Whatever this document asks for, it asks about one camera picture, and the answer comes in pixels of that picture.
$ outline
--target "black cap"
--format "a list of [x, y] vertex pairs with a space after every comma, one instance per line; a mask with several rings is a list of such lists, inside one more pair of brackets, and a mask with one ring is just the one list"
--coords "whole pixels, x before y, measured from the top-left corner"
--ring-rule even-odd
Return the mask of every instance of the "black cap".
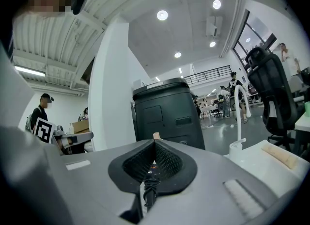
[[47, 101], [48, 103], [51, 103], [52, 101], [54, 101], [54, 98], [52, 98], [49, 94], [47, 93], [44, 93], [41, 95], [41, 97], [46, 97], [48, 98], [49, 100]]

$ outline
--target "backpack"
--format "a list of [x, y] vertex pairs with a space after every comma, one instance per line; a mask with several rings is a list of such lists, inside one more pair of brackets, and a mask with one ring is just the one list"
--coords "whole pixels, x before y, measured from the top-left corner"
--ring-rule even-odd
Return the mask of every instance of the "backpack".
[[32, 132], [32, 129], [31, 129], [31, 116], [32, 116], [32, 113], [27, 117], [26, 125], [25, 125], [25, 131]]

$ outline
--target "chair backrest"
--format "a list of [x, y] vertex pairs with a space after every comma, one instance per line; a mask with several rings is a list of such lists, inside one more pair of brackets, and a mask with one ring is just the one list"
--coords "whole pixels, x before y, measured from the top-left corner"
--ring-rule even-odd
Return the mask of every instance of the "chair backrest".
[[294, 128], [297, 109], [280, 59], [273, 53], [254, 48], [246, 61], [252, 68], [248, 79], [264, 103], [263, 122], [267, 130], [284, 135]]
[[303, 88], [304, 83], [301, 81], [301, 79], [298, 76], [292, 76], [289, 80], [289, 86], [291, 89], [291, 92], [297, 92], [301, 91]]

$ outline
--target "white pillar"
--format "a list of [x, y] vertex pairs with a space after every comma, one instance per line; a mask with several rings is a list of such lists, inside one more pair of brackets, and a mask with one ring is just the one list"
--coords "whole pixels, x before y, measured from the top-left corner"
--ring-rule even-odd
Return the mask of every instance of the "white pillar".
[[88, 107], [95, 151], [136, 141], [130, 107], [128, 29], [127, 21], [115, 17], [93, 64]]

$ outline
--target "railing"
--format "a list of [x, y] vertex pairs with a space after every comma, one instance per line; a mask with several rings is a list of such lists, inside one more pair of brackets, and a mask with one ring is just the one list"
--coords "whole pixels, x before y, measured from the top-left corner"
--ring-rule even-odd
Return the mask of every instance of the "railing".
[[218, 77], [228, 77], [230, 76], [232, 70], [230, 65], [222, 66], [219, 68], [214, 68], [208, 71], [196, 73], [187, 77], [184, 77], [184, 79], [187, 81], [188, 84], [194, 84], [198, 82], [203, 82], [206, 80], [218, 78]]

